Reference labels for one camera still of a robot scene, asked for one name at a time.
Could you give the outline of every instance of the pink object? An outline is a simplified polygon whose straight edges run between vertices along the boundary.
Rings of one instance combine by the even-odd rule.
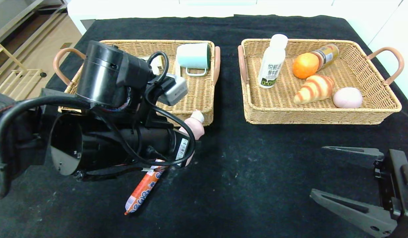
[[[204,115],[199,110],[193,111],[191,117],[186,119],[185,123],[192,130],[195,140],[199,140],[200,137],[204,135]],[[186,135],[188,134],[184,128],[180,128],[179,131],[183,132]],[[186,161],[186,166],[191,162],[193,156],[194,154],[192,154],[191,157],[188,158],[188,160]]]
[[[346,87],[335,93],[333,102],[340,108],[358,108],[362,104],[362,95],[357,88]]]

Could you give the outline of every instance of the basket handle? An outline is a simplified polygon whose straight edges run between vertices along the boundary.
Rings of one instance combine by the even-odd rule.
[[[248,68],[246,66],[245,57],[243,55],[243,47],[241,45],[238,46],[238,56],[239,56],[239,70],[241,72],[242,80],[246,85],[249,84]]]
[[[220,47],[216,46],[215,47],[216,55],[214,57],[214,75],[213,75],[213,85],[216,86],[217,80],[219,80],[219,74],[220,74],[220,61],[221,61],[221,56],[220,56]]]
[[[387,80],[385,80],[385,83],[390,85],[396,79],[396,77],[399,76],[399,74],[403,70],[403,67],[405,66],[405,62],[403,61],[402,54],[400,54],[399,51],[397,51],[395,48],[383,47],[383,48],[373,52],[371,55],[366,56],[366,58],[371,60],[374,57],[376,57],[379,53],[381,53],[381,52],[383,52],[385,50],[388,50],[388,51],[392,52],[395,55],[395,57],[397,58],[397,63],[398,63],[396,72],[392,76],[390,76]]]
[[[54,72],[57,74],[58,77],[60,77],[60,79],[67,85],[69,86],[71,83],[71,80],[69,80],[60,70],[60,60],[61,58],[67,53],[67,52],[73,52],[76,53],[79,57],[81,57],[82,59],[85,59],[86,56],[85,54],[83,54],[82,52],[80,52],[79,50],[76,50],[75,48],[64,48],[62,50],[60,50],[56,56],[54,57],[53,60],[53,69]]]

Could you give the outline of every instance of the cylindrical motor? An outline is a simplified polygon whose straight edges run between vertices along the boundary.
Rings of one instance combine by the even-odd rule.
[[[118,127],[122,137],[135,151],[138,151],[141,140],[142,154],[147,146],[152,146],[163,154],[170,152],[170,142],[174,139],[167,129],[133,130],[128,126]],[[87,172],[130,164],[134,159],[128,156],[104,122],[92,116],[69,113],[55,121],[51,131],[50,150],[54,166],[62,175],[71,175],[78,170]]]
[[[126,86],[135,89],[135,99],[153,76],[144,60],[116,46],[90,41],[76,94],[90,102],[120,107],[127,100]]]

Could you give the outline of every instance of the pink egg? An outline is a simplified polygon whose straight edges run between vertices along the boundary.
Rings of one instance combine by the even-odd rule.
[[[336,107],[340,108],[358,108],[362,104],[362,95],[358,89],[347,87],[339,89],[335,93],[333,102]]]

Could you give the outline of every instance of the black tablecloth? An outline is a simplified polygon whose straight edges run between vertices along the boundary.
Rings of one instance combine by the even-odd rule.
[[[325,145],[400,149],[408,157],[408,101],[380,125],[251,125],[243,117],[237,46],[246,38],[344,39],[371,51],[344,19],[277,16],[98,20],[89,40],[210,40],[221,47],[214,122],[196,163],[164,173],[142,207],[124,204],[143,173],[104,182],[76,182],[48,160],[14,181],[0,201],[0,237],[368,237],[310,199],[311,188],[379,205],[372,172],[320,153]],[[383,77],[388,74],[377,60]],[[81,60],[69,55],[72,78]],[[54,76],[47,88],[63,90]]]

